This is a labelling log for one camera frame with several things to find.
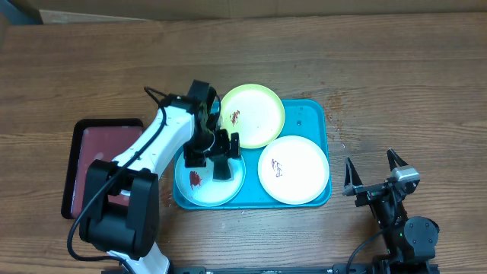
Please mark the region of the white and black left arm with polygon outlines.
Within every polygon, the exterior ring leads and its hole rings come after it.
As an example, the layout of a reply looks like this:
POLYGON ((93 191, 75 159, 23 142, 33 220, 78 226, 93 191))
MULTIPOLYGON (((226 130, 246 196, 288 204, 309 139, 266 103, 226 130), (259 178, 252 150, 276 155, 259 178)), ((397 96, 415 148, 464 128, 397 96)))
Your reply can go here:
POLYGON ((156 243, 159 232, 159 180, 170 160, 183 151, 185 167, 212 163, 217 182, 234 178, 229 161, 240 157, 236 133, 218 129, 220 98, 207 82, 195 80, 188 94, 164 94, 156 100, 151 125, 112 161, 88 168, 82 210, 67 237, 78 261, 113 260, 125 273, 171 273, 156 243))

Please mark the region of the green scrubbing sponge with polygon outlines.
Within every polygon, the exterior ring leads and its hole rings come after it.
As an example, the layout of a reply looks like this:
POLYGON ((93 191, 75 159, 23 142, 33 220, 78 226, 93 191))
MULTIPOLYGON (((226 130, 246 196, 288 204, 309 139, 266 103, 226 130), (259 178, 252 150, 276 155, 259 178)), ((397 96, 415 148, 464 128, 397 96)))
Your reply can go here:
POLYGON ((231 168, 226 157, 212 159, 214 164, 213 177, 216 180, 229 180, 232 177, 231 168))

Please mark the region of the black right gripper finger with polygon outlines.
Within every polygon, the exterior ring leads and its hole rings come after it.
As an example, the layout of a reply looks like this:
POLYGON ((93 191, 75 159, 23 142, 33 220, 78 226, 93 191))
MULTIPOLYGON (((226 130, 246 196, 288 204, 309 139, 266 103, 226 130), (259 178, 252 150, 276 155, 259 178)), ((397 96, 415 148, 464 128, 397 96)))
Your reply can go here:
POLYGON ((387 150, 387 159, 391 170, 407 165, 407 163, 392 148, 387 150))
POLYGON ((342 194, 344 196, 355 196, 358 189, 363 187, 363 183, 350 158, 345 160, 345 181, 342 194))

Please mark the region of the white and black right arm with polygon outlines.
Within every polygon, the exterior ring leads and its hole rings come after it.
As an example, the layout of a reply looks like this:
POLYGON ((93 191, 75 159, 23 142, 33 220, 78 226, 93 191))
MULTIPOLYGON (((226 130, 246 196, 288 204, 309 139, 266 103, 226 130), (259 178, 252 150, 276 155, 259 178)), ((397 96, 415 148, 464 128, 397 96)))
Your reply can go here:
POLYGON ((359 245, 349 257, 345 272, 355 267, 358 252, 378 237, 384 238, 386 255, 377 255, 363 273, 438 273, 435 246, 440 228, 425 217, 409 217, 403 200, 415 192, 420 182, 419 172, 407 164, 392 148, 387 150, 391 175, 382 183, 365 186, 350 158, 345 160, 345 181, 342 194, 354 196, 357 207, 369 206, 379 225, 379 231, 359 245))

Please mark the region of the light blue plate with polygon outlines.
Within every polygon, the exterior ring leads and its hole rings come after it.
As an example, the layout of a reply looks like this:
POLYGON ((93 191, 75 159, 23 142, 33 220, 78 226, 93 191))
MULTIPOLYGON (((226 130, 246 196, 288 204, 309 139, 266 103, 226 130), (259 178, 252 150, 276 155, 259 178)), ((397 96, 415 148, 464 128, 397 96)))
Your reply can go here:
POLYGON ((246 166, 242 157, 228 159, 231 177, 227 180, 214 178, 214 162, 206 159, 205 167, 185 167, 183 149, 176 154, 174 167, 174 197, 182 196, 187 201, 187 208, 217 207, 230 202, 240 192, 245 176, 246 166))

